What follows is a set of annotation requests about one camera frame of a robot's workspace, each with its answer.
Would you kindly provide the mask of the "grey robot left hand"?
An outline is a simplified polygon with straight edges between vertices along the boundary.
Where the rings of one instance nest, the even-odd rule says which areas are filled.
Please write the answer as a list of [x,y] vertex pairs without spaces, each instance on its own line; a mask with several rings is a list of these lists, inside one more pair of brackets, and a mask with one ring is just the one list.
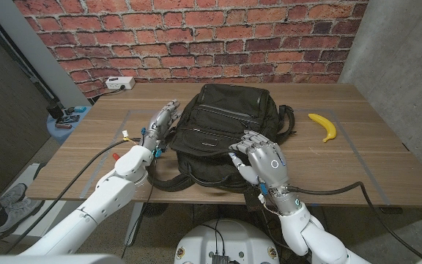
[[141,143],[143,147],[154,150],[165,139],[171,125],[181,116],[179,106],[180,102],[174,99],[151,118]]

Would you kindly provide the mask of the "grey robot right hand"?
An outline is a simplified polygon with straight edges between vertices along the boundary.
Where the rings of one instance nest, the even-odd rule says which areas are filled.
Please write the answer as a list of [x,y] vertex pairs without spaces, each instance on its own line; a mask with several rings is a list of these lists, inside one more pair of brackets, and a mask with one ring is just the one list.
[[286,158],[275,142],[255,131],[244,131],[238,143],[229,146],[229,156],[249,183],[264,183],[281,215],[301,208],[295,194],[286,190],[289,173]]

